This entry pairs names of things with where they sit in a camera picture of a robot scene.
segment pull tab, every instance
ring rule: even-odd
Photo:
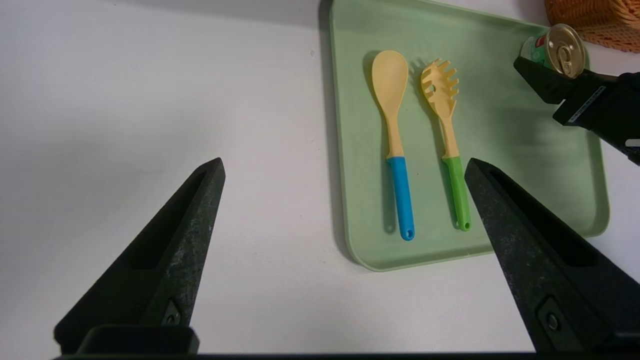
[[[567,45],[562,45],[557,50],[558,61],[560,61],[560,66],[562,67],[562,72],[570,76],[571,70],[573,69],[573,64],[571,63],[571,48]]]

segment spoon head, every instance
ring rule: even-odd
[[[387,50],[376,56],[371,69],[373,91],[387,117],[397,116],[409,78],[409,66],[400,53]]]

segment blue handle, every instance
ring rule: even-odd
[[[413,210],[411,208],[409,177],[406,173],[406,160],[404,156],[397,156],[389,158],[387,161],[391,164],[391,172],[394,176],[394,192],[396,193],[400,235],[402,239],[411,241],[415,236],[415,229],[413,227]]]

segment plastic tray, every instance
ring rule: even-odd
[[[472,230],[454,228],[440,128],[418,83],[436,58],[458,69],[453,124],[463,166],[471,157],[488,161],[579,234],[605,230],[599,139],[555,122],[556,106],[513,68],[523,42],[544,27],[431,1],[335,0],[330,28],[346,241],[360,264],[386,271],[492,251],[473,203]],[[386,49],[410,66],[399,125],[415,217],[411,242],[397,230],[387,131],[371,90],[371,63]]]

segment pasta server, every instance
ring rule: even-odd
[[[462,171],[460,152],[452,123],[453,111],[456,109],[457,103],[453,97],[458,94],[458,89],[454,86],[458,84],[459,80],[451,79],[456,73],[456,69],[447,70],[450,64],[451,62],[442,61],[442,59],[430,63],[422,71],[420,84],[424,97],[440,119],[445,144],[445,154],[442,156],[442,161],[447,164],[449,169],[458,229],[469,231],[471,229],[471,214],[467,199],[465,173]]]

